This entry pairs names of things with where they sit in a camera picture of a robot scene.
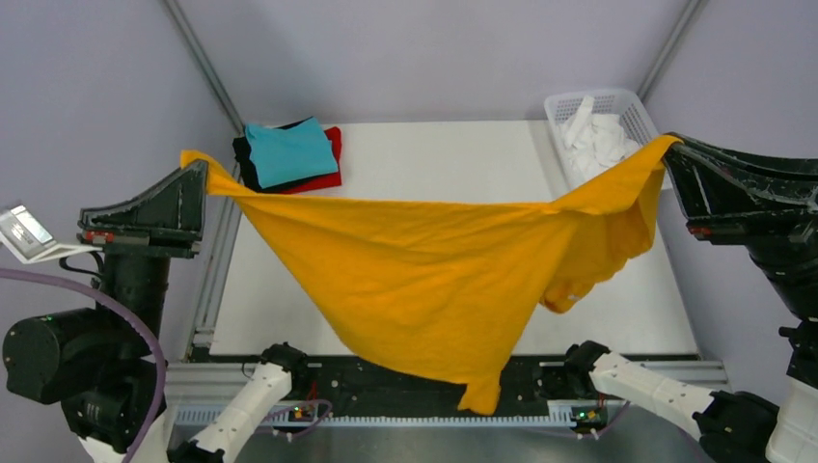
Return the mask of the orange t shirt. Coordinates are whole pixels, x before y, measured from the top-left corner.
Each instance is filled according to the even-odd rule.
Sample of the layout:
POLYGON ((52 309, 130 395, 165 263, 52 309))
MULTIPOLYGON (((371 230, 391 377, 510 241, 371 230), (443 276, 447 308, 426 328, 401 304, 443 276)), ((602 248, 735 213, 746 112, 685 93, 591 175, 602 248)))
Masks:
POLYGON ((461 411, 492 415, 532 313, 566 313, 655 241, 662 135, 549 203, 462 204, 261 194, 208 161, 355 355, 461 385, 461 411))

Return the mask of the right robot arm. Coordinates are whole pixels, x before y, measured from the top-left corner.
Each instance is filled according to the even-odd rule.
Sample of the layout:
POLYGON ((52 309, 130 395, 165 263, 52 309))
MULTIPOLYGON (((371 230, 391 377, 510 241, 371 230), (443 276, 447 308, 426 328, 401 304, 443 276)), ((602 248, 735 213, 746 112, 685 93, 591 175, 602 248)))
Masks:
POLYGON ((722 148, 669 134, 663 162, 695 239, 741 247, 793 316, 781 388, 764 395, 666 374, 595 342, 573 345, 565 383, 578 397, 620 398, 692 439, 714 462, 817 458, 817 162, 722 148))

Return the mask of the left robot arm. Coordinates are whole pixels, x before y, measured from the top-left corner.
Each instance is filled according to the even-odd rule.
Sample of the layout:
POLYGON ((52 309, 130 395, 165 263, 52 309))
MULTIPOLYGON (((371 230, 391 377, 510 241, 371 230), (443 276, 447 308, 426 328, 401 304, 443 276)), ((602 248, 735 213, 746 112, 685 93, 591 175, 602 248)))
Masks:
POLYGON ((96 462, 232 462, 273 406, 309 387, 305 354, 287 343, 265 349, 245 386, 215 422, 169 449, 167 362, 158 342, 172 259, 198 254, 208 165, 196 160, 135 198, 85 208, 74 244, 57 241, 22 204, 1 212, 1 241, 23 264, 89 254, 90 285, 25 268, 5 280, 56 286, 94 305, 15 323, 2 344, 7 390, 62 407, 68 427, 96 462))

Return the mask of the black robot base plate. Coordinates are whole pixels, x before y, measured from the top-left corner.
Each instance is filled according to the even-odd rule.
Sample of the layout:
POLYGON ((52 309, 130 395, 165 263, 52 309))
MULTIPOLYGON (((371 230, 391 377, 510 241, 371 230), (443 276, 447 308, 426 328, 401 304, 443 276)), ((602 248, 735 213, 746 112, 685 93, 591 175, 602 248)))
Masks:
MULTIPOLYGON (((288 343, 276 343, 257 355, 210 355, 236 362, 244 376, 263 361, 292 367, 287 400, 299 405, 288 417, 304 421, 310 402, 330 417, 453 418, 476 417, 457 408, 465 386, 429 380, 378 367, 356 356, 309 356, 288 343)), ((513 356, 500 376, 500 395, 492 417, 546 416, 562 402, 572 406, 576 422, 605 422, 617 400, 596 392, 589 381, 570 374, 560 357, 513 356)))

